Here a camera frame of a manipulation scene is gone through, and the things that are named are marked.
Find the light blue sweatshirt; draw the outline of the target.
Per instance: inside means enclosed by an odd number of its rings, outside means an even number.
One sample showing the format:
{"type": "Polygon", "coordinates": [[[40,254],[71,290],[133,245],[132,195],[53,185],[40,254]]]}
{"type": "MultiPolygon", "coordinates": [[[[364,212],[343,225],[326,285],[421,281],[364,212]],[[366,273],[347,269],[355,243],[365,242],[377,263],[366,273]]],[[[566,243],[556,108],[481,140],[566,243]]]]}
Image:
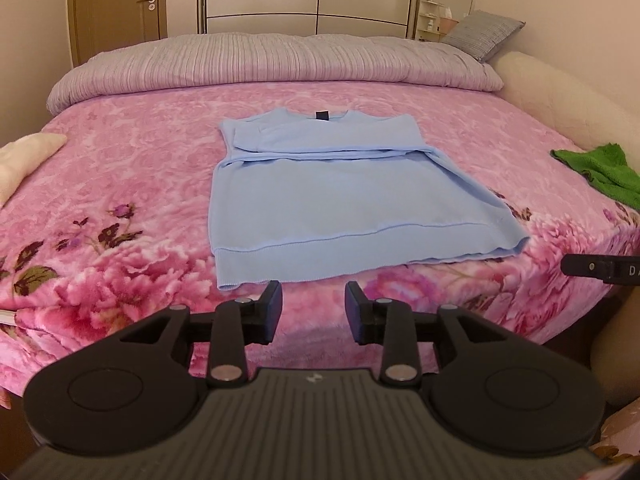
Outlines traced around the light blue sweatshirt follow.
{"type": "Polygon", "coordinates": [[[409,115],[278,108],[220,130],[208,211],[219,289],[512,257],[527,243],[508,206],[409,115]]]}

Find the green cloth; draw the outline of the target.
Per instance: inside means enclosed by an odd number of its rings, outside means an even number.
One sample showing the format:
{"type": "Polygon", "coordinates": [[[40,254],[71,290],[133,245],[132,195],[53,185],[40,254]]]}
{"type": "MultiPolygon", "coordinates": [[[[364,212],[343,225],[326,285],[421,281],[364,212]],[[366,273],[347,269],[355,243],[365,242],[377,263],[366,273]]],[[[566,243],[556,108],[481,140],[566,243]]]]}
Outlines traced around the green cloth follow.
{"type": "Polygon", "coordinates": [[[608,143],[581,153],[551,150],[550,155],[583,176],[603,195],[634,210],[639,210],[640,178],[628,165],[620,144],[608,143]]]}

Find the pink floral bed blanket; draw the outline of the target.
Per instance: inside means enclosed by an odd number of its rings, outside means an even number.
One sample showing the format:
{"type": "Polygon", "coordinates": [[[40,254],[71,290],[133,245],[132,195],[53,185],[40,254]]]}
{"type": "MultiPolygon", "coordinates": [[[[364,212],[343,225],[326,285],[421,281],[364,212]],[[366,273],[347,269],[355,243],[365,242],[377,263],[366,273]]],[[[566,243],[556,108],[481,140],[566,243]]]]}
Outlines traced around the pink floral bed blanket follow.
{"type": "Polygon", "coordinates": [[[55,117],[62,150],[1,211],[1,399],[86,344],[171,304],[212,310],[217,288],[207,213],[226,149],[219,124],[285,107],[411,115],[426,143],[506,201],[529,232],[508,260],[398,266],[363,273],[373,297],[433,311],[451,302],[544,342],[608,290],[568,278],[568,252],[632,255],[639,216],[553,159],[570,141],[486,92],[382,84],[230,84],[102,96],[55,117]]]}

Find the grey striped rolled duvet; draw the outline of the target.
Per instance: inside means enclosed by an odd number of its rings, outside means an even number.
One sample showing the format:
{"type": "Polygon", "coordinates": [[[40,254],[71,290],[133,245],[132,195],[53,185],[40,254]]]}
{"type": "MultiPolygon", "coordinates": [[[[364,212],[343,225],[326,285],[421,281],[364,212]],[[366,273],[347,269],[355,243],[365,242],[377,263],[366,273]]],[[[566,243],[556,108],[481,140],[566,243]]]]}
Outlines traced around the grey striped rolled duvet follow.
{"type": "Polygon", "coordinates": [[[52,88],[53,116],[98,96],[248,82],[371,81],[498,92],[487,63],[448,44],[396,37],[216,32],[101,52],[52,88]]]}

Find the grey striped pillow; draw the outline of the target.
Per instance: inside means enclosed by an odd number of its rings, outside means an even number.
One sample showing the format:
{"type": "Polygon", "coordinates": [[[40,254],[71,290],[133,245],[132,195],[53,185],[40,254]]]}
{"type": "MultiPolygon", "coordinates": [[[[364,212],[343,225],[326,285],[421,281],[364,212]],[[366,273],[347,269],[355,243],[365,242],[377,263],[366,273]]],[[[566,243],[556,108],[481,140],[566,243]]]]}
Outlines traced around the grey striped pillow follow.
{"type": "Polygon", "coordinates": [[[525,22],[485,11],[474,11],[460,21],[442,40],[477,62],[487,63],[518,32],[525,22]]]}

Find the cream folded garment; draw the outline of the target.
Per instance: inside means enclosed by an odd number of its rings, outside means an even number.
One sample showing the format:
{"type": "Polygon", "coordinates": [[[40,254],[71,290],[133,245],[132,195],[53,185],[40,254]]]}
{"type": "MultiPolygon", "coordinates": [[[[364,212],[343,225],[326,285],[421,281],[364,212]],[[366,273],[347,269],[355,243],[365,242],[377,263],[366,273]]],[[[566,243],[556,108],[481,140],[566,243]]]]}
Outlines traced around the cream folded garment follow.
{"type": "Polygon", "coordinates": [[[4,206],[24,179],[67,142],[62,133],[37,132],[22,136],[1,149],[0,200],[4,206]]]}

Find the white vanity shelf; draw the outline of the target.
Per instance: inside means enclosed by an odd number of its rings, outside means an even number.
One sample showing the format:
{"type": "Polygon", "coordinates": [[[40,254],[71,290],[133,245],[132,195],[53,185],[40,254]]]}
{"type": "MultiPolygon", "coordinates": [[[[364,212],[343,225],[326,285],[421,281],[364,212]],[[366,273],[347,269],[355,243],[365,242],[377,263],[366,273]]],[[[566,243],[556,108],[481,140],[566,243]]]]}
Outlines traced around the white vanity shelf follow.
{"type": "Polygon", "coordinates": [[[422,42],[439,42],[458,24],[452,11],[437,0],[419,0],[414,38],[422,42]]]}

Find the brown wooden door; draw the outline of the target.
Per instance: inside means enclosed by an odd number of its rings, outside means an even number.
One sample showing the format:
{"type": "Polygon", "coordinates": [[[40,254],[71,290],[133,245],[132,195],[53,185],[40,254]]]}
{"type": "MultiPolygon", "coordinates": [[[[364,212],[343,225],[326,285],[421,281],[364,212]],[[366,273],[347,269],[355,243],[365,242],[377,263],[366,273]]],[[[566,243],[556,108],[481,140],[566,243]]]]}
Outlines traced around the brown wooden door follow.
{"type": "Polygon", "coordinates": [[[167,36],[166,0],[67,0],[67,17],[75,66],[167,36]]]}

